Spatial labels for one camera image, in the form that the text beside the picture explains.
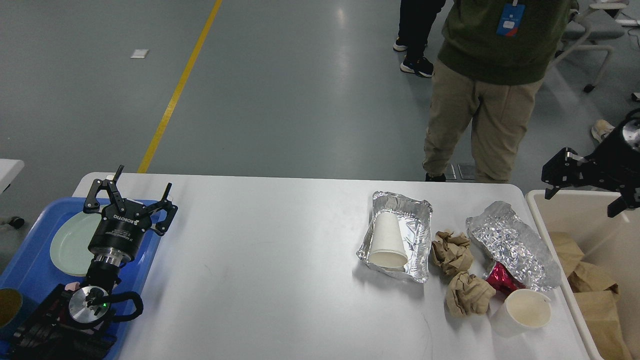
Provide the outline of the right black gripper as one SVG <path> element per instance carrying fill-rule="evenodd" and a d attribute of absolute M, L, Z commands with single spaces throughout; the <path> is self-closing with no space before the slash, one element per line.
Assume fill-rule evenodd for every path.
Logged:
<path fill-rule="evenodd" d="M 614 218 L 640 206 L 639 165 L 639 110 L 634 109 L 586 157 L 565 146 L 549 159 L 541 173 L 542 182 L 550 185 L 544 198 L 567 187 L 617 191 L 620 197 L 606 208 L 607 216 Z"/>

